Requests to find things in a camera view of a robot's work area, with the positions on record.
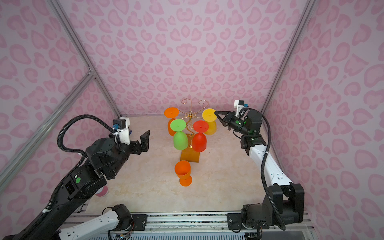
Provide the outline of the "yellow wine glass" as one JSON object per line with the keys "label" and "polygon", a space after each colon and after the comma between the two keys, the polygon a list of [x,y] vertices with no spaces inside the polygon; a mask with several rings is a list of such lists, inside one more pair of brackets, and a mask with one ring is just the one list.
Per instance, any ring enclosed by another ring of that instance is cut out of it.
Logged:
{"label": "yellow wine glass", "polygon": [[209,129],[205,132],[206,135],[213,135],[217,131],[217,116],[215,115],[214,109],[205,109],[203,111],[202,117],[205,122],[208,123]]}

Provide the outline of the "orange wine glass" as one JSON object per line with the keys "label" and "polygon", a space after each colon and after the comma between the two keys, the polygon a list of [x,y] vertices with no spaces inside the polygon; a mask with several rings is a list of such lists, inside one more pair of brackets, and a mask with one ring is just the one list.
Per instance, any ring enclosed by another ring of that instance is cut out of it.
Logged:
{"label": "orange wine glass", "polygon": [[179,178],[179,183],[183,187],[188,187],[193,179],[191,177],[191,165],[187,161],[179,161],[175,165],[175,173]]}
{"label": "orange wine glass", "polygon": [[168,132],[172,137],[175,135],[176,132],[171,129],[171,123],[176,119],[176,117],[179,115],[179,113],[180,113],[179,109],[177,109],[175,107],[169,107],[164,112],[165,117],[169,119]]}

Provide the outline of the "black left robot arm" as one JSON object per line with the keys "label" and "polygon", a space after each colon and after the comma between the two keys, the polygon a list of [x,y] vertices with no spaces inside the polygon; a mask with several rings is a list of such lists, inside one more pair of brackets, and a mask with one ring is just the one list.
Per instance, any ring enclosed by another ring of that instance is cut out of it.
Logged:
{"label": "black left robot arm", "polygon": [[[69,128],[83,119],[91,119],[110,134],[96,140],[86,150],[71,149],[64,145],[64,137]],[[66,153],[81,155],[79,162],[63,177],[54,189],[47,206],[38,216],[16,235],[8,235],[6,240],[87,240],[100,233],[134,229],[134,219],[123,204],[110,208],[106,214],[76,227],[61,229],[69,216],[98,190],[116,178],[130,155],[140,155],[149,150],[150,131],[141,135],[140,140],[130,140],[130,120],[117,118],[109,126],[93,115],[79,115],[68,121],[60,130],[57,145]]]}

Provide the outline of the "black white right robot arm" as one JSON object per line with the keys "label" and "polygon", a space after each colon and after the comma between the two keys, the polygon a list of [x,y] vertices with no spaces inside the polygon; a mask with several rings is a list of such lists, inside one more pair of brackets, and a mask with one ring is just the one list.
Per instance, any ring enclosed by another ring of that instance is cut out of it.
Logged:
{"label": "black white right robot arm", "polygon": [[239,133],[241,148],[260,170],[265,197],[260,204],[244,205],[241,223],[235,230],[277,226],[286,230],[288,225],[304,220],[305,190],[295,184],[270,155],[272,143],[271,126],[267,118],[255,109],[216,111],[221,124],[234,133]]}

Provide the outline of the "red wine glass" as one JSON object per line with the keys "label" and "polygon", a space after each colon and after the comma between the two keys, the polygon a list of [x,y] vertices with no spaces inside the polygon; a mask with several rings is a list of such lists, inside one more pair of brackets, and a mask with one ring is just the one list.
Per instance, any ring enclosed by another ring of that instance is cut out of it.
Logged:
{"label": "red wine glass", "polygon": [[193,137],[192,148],[194,151],[201,153],[207,148],[205,132],[209,129],[209,125],[205,121],[197,121],[193,124],[193,129],[197,133]]}

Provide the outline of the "green wine glass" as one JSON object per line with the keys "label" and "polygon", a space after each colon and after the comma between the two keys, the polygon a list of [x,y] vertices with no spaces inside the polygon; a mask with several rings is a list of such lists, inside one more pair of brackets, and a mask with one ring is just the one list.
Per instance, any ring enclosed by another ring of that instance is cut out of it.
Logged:
{"label": "green wine glass", "polygon": [[189,146],[188,136],[184,133],[187,124],[182,119],[173,120],[170,124],[171,130],[175,132],[173,142],[177,150],[184,150]]}

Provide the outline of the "wooden rack base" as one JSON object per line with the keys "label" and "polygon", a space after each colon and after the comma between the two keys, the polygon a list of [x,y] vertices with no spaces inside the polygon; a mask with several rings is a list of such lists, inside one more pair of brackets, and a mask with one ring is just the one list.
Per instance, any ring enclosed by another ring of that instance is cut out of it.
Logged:
{"label": "wooden rack base", "polygon": [[200,161],[200,152],[196,152],[192,148],[192,140],[194,135],[193,134],[187,134],[188,137],[188,147],[181,152],[181,161],[187,161],[191,163],[198,163]]}

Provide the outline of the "pink round object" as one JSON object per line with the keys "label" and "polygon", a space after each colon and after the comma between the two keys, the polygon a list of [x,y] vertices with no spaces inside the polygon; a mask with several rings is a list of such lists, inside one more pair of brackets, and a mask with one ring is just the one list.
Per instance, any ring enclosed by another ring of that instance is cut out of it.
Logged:
{"label": "pink round object", "polygon": [[104,197],[109,191],[109,188],[108,186],[103,186],[102,188],[100,188],[99,190],[97,190],[97,192],[95,193],[95,195],[97,197]]}

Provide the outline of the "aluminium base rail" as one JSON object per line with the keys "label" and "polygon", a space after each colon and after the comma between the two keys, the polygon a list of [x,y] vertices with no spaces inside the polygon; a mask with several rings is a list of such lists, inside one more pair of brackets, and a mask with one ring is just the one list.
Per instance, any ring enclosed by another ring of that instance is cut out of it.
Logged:
{"label": "aluminium base rail", "polygon": [[239,211],[133,213],[133,231],[105,231],[92,240],[316,240],[308,213],[301,223],[277,226],[245,224]]}

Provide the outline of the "aluminium corner frame post right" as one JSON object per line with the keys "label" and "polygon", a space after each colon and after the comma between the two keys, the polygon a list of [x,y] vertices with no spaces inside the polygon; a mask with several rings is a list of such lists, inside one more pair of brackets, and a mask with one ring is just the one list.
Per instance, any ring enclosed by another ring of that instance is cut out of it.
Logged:
{"label": "aluminium corner frame post right", "polygon": [[312,17],[314,11],[317,8],[319,1],[316,0],[308,0],[306,2],[305,8],[303,10],[303,13],[301,17],[299,18],[298,25],[293,31],[292,37],[289,41],[288,47],[285,51],[285,54],[283,55],[282,61],[280,62],[278,71],[274,77],[274,80],[272,81],[271,89],[269,90],[265,103],[262,107],[261,113],[266,114],[268,107],[272,101],[272,98],[274,96],[274,93],[276,92],[276,89],[283,77],[283,73],[285,72],[286,68],[289,66],[289,62],[291,60],[292,55],[294,54],[295,48],[297,47],[298,43],[300,42],[300,39],[302,35],[305,32],[305,29],[307,25],[309,24],[310,18]]}

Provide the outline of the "aluminium corner frame post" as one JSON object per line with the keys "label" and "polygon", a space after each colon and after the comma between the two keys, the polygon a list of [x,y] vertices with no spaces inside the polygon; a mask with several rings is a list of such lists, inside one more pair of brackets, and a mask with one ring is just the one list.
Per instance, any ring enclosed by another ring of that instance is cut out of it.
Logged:
{"label": "aluminium corner frame post", "polygon": [[107,103],[109,104],[110,108],[113,110],[115,115],[117,117],[122,117],[122,113],[118,109],[117,104],[112,98],[112,95],[108,91],[106,85],[104,84],[101,76],[99,75],[99,72],[97,71],[95,65],[93,64],[90,55],[88,54],[84,44],[82,43],[81,39],[79,38],[78,34],[75,31],[74,26],[72,25],[70,18],[66,14],[63,6],[61,5],[60,1],[52,1],[48,0],[46,1],[49,6],[51,7],[53,13],[58,18],[58,21],[62,25],[63,29],[67,33],[70,41],[72,42],[74,48],[77,50],[79,56],[85,63],[86,67],[88,68],[91,75],[93,75],[99,89],[101,90],[102,94],[104,95]]}
{"label": "aluminium corner frame post", "polygon": [[297,47],[298,43],[300,42],[300,39],[302,35],[305,32],[305,29],[307,25],[309,24],[310,18],[312,17],[314,11],[317,8],[319,1],[316,0],[308,0],[306,2],[305,8],[303,10],[303,13],[301,17],[299,18],[298,25],[293,31],[292,37],[289,41],[288,47],[285,51],[285,54],[283,55],[282,61],[280,62],[278,71],[274,77],[274,80],[272,81],[271,89],[269,90],[265,103],[262,107],[261,113],[266,114],[268,107],[272,101],[272,98],[274,96],[274,93],[276,92],[276,89],[283,77],[283,73],[285,72],[286,68],[289,66],[289,62],[291,60],[292,55],[294,54],[295,48]]}

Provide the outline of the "aluminium corner frame post left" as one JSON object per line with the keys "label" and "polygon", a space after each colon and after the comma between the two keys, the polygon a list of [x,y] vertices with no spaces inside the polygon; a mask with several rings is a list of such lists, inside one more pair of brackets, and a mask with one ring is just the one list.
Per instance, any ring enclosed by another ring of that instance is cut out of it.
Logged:
{"label": "aluminium corner frame post left", "polygon": [[74,48],[77,50],[79,56],[85,63],[86,67],[88,68],[91,75],[93,75],[99,89],[101,90],[102,94],[104,95],[107,103],[109,104],[110,108],[113,110],[115,115],[117,117],[122,117],[122,113],[118,109],[117,104],[112,98],[112,95],[108,91],[106,85],[104,84],[101,76],[99,75],[99,72],[97,71],[95,65],[93,64],[90,55],[88,54],[84,44],[82,43],[81,39],[79,38],[78,34],[75,31],[74,26],[72,25],[70,18],[66,14],[63,6],[61,5],[60,1],[52,1],[48,0],[46,1],[49,6],[51,7],[53,13],[58,18],[58,21],[62,25],[63,29],[67,33],[70,41],[72,42]]}

